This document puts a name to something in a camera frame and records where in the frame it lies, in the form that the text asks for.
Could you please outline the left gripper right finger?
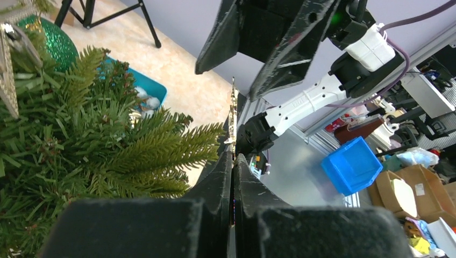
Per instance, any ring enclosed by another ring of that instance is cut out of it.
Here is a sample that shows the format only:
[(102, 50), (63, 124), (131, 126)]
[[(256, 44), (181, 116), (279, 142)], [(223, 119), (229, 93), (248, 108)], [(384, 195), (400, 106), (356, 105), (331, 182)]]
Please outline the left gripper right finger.
[(233, 168), (237, 257), (412, 257), (398, 220), (379, 207), (294, 207)]

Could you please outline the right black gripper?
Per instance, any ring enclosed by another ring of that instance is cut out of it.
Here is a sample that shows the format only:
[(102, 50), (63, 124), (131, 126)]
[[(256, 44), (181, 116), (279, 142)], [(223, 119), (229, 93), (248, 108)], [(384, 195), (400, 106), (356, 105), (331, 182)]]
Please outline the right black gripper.
[(249, 98), (300, 84), (326, 38), (339, 1), (222, 0), (196, 60), (195, 74), (210, 71), (238, 53), (265, 63)]

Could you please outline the gold glitter word ornament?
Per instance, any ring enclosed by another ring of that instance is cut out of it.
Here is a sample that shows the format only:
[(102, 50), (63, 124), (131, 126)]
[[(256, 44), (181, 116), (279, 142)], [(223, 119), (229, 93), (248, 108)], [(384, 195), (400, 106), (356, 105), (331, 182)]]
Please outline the gold glitter word ornament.
[(232, 77), (232, 91), (231, 91), (231, 104), (228, 117), (228, 138), (225, 144), (230, 145), (234, 151), (237, 141), (237, 106), (238, 106), (238, 89), (235, 85), (235, 78)]

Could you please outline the teal plastic tray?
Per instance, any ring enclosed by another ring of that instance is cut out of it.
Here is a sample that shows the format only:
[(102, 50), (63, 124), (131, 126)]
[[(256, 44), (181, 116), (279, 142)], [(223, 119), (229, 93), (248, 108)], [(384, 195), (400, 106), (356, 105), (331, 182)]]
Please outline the teal plastic tray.
[[(142, 117), (151, 117), (162, 106), (167, 97), (167, 89), (162, 84), (154, 81), (146, 75), (130, 67), (128, 62), (120, 61), (107, 57), (104, 62), (97, 68), (99, 78), (97, 83), (109, 92), (116, 101), (128, 105), (133, 112)], [(156, 110), (141, 110), (139, 108), (139, 98), (135, 87), (141, 87), (146, 92), (158, 98), (161, 105)]]

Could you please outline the green glitter ball ornament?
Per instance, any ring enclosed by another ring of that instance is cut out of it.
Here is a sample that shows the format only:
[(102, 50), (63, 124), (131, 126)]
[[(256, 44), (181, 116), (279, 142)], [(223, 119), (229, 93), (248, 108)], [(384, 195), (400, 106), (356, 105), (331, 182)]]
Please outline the green glitter ball ornament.
[(71, 38), (61, 28), (45, 18), (30, 15), (20, 20), (18, 26), (30, 31), (44, 32), (46, 49), (56, 61), (56, 71), (66, 72), (79, 55)]

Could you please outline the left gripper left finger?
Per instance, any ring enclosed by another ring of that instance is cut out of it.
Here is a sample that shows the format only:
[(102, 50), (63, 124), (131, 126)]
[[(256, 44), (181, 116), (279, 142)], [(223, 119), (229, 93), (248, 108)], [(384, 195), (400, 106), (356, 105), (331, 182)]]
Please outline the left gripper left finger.
[(232, 153), (175, 199), (83, 199), (58, 218), (41, 257), (228, 257)]

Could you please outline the small green christmas tree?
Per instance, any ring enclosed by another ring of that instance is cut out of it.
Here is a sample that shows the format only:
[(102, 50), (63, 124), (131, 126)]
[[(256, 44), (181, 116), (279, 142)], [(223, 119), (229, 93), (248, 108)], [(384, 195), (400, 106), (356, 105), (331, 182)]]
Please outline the small green christmas tree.
[(142, 117), (97, 83), (108, 49), (87, 46), (59, 72), (44, 32), (19, 28), (42, 67), (11, 50), (19, 116), (1, 100), (1, 257), (40, 257), (78, 199), (181, 197), (185, 170), (217, 159), (221, 123), (191, 127), (164, 108)]

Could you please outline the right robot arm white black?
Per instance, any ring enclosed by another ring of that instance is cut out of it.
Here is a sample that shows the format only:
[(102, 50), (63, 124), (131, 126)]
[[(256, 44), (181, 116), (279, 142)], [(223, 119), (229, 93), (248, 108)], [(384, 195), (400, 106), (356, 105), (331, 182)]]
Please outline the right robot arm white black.
[(222, 1), (197, 58), (209, 71), (238, 53), (260, 62), (249, 98), (300, 84), (322, 41), (343, 54), (312, 87), (250, 118), (237, 133), (236, 153), (262, 152), (291, 125), (315, 111), (369, 93), (402, 62), (381, 34), (366, 1)]

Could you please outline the silver gold star topper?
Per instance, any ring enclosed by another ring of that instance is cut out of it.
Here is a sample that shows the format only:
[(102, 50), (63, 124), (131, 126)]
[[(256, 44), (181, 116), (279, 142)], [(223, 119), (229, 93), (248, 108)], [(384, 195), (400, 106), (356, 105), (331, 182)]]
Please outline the silver gold star topper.
[(36, 13), (32, 1), (1, 1), (1, 100), (15, 119), (18, 118), (19, 111), (11, 50), (24, 53), (35, 67), (42, 67), (38, 51), (16, 23)]

